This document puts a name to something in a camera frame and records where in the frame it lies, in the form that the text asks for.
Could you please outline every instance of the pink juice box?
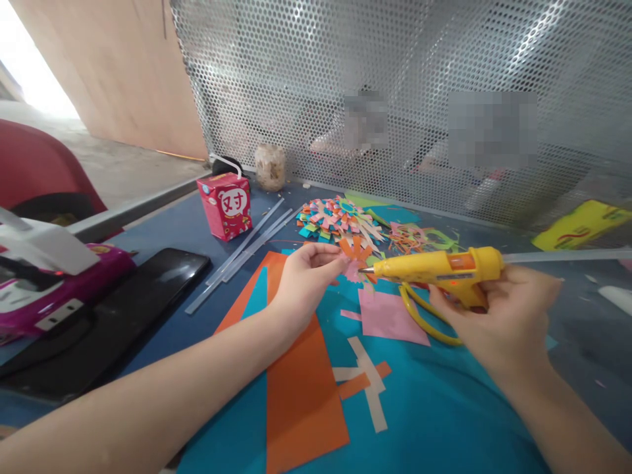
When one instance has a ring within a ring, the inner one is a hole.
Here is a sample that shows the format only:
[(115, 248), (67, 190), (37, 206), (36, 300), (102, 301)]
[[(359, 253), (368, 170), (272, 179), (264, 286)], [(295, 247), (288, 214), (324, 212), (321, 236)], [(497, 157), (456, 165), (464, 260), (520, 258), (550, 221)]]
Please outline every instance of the pink juice box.
[(211, 233), (225, 242), (252, 228), (250, 185), (246, 178), (224, 173), (197, 180)]

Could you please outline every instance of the red chair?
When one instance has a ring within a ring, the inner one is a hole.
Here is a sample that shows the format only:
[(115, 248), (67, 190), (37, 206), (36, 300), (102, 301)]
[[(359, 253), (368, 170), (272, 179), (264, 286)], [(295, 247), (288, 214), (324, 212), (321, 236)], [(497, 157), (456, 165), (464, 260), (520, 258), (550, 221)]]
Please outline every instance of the red chair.
[(81, 221), (107, 210), (66, 145), (7, 120), (0, 120), (0, 206), (39, 221)]

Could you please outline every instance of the table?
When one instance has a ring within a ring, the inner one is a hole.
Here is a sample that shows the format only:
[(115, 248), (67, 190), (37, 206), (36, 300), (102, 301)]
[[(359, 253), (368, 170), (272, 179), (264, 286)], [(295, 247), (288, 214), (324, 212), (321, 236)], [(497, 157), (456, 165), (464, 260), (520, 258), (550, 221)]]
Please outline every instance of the table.
[[(331, 198), (336, 194), (315, 186), (304, 189), (301, 184), (288, 184), (282, 193), (286, 202), (280, 211), (297, 209), (311, 199)], [(251, 206), (255, 224), (279, 196), (253, 189)], [(419, 214), (423, 227), (435, 227), (446, 233), (458, 232), (464, 247), (494, 246), (502, 253), (537, 250), (529, 237), (519, 232), (432, 213)], [(211, 336), (265, 254), (300, 245), (303, 238), (298, 236), (297, 229), (291, 222), (281, 230), (229, 284), (217, 288), (191, 317), (184, 309), (205, 287), (206, 278), (201, 279), (197, 288), (119, 376)], [(222, 242), (212, 237), (201, 200), (194, 195), (116, 236), (111, 243), (128, 251), (138, 251), (134, 258), (137, 264), (162, 248), (174, 247), (208, 255), (217, 268), (243, 238)], [(615, 261), (535, 263), (530, 266), (565, 280), (560, 297), (550, 312), (549, 335), (557, 341), (550, 351), (555, 368), (613, 435), (632, 451), (632, 318), (597, 293), (598, 288), (606, 285), (632, 289), (630, 273)], [(585, 275), (597, 279), (598, 284)], [(54, 408), (38, 400), (0, 392), (0, 425), (22, 427)]]

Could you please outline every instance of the metal mesh screen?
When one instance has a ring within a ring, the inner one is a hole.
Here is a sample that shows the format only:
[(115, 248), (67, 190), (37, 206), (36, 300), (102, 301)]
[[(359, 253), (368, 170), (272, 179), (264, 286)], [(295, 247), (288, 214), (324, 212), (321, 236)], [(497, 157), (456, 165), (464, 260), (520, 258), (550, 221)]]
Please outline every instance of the metal mesh screen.
[[(627, 1), (171, 5), (210, 151), (252, 166), (282, 145), (299, 178), (531, 230), (588, 198), (631, 203)], [(388, 144), (347, 150), (344, 97), (362, 91), (387, 104)], [(494, 169), (447, 164), (450, 91), (535, 92), (537, 166), (489, 186)]]

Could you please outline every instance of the wooden wall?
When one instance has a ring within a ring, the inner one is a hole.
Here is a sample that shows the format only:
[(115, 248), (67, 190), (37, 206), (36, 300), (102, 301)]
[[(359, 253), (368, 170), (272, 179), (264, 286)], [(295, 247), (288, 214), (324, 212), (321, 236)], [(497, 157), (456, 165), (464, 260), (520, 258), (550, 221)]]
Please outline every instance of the wooden wall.
[(91, 134), (206, 158), (169, 0), (10, 2)]

